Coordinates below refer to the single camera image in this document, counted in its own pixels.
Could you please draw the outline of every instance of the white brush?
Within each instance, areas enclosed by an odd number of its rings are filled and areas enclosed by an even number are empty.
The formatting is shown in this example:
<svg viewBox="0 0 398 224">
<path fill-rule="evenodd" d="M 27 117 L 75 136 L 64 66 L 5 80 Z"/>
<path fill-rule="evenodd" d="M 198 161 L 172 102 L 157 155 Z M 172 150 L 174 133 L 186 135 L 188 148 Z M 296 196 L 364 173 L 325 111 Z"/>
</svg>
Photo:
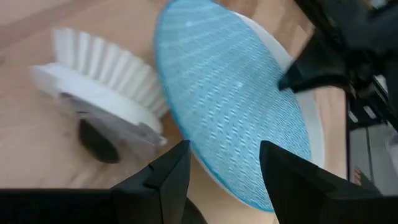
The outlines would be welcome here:
<svg viewBox="0 0 398 224">
<path fill-rule="evenodd" d="M 132 124 L 162 132 L 159 118 L 169 109 L 155 70 L 101 37 L 72 29 L 53 33 L 55 63 L 32 67 L 35 84 L 58 98 L 76 96 Z"/>
</svg>

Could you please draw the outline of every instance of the wooden table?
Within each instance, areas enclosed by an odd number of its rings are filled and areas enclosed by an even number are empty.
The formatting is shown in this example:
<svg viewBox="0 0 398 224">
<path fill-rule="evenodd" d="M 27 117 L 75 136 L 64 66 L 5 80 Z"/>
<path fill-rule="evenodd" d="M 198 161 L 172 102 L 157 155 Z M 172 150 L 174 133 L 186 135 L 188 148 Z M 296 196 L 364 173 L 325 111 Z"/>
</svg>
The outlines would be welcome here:
<svg viewBox="0 0 398 224">
<path fill-rule="evenodd" d="M 33 86 L 28 66 L 53 59 L 52 27 L 72 27 L 99 35 L 154 64 L 152 45 L 156 17 L 163 0 L 52 0 L 42 11 L 0 25 L 0 187 L 108 188 L 133 175 L 145 164 L 102 164 L 76 141 L 76 124 L 64 116 L 53 99 Z M 222 0 L 251 17 L 297 56 L 312 25 L 292 0 Z M 0 7 L 0 11 L 11 10 Z M 345 96 L 336 88 L 314 91 L 326 142 L 325 169 L 346 175 Z M 181 140 L 169 115 L 163 118 L 168 147 Z M 269 223 L 274 215 L 241 204 L 193 160 L 188 196 L 209 223 Z"/>
</svg>

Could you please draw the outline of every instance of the white bristles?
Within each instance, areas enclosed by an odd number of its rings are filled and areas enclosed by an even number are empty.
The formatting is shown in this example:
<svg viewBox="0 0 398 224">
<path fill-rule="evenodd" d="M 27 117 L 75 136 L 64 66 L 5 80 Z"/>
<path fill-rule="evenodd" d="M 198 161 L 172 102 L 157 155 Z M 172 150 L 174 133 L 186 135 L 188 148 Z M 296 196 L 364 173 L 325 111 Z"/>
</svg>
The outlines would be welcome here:
<svg viewBox="0 0 398 224">
<path fill-rule="evenodd" d="M 167 104 L 156 71 L 120 46 L 69 28 L 55 29 L 53 47 L 58 63 L 101 83 L 162 116 Z"/>
<path fill-rule="evenodd" d="M 105 40 L 101 37 L 96 37 L 93 42 L 91 50 L 90 69 L 88 70 L 88 77 L 94 79 L 96 74 L 100 71 L 100 66 L 103 58 Z"/>
<path fill-rule="evenodd" d="M 90 46 L 90 35 L 86 32 L 80 32 L 77 70 L 82 74 L 86 74 L 89 46 Z"/>
<path fill-rule="evenodd" d="M 75 32 L 69 28 L 63 31 L 65 32 L 66 66 L 75 68 Z"/>
</svg>

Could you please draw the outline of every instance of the textured blue pad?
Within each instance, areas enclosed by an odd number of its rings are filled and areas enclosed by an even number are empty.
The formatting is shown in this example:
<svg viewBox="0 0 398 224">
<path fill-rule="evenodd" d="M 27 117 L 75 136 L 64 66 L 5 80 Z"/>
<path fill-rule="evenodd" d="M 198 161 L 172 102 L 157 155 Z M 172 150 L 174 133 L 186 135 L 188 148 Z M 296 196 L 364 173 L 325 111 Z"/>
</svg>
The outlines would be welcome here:
<svg viewBox="0 0 398 224">
<path fill-rule="evenodd" d="M 184 138 L 211 175 L 248 205 L 273 211 L 262 140 L 310 159 L 294 93 L 276 60 L 235 13 L 209 0 L 172 1 L 156 28 L 157 69 Z"/>
</svg>

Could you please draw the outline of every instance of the blue sponge pad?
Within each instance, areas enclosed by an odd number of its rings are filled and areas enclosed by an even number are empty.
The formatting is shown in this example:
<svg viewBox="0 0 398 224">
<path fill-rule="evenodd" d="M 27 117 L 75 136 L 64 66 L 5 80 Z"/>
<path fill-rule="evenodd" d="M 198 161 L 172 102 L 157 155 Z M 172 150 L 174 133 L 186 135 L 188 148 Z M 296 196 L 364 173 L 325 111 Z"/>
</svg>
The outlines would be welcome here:
<svg viewBox="0 0 398 224">
<path fill-rule="evenodd" d="M 160 82 L 184 138 L 231 194 L 273 211 L 259 163 L 262 140 L 309 160 L 308 134 L 282 70 L 235 13 L 209 0 L 172 1 L 159 16 Z"/>
</svg>

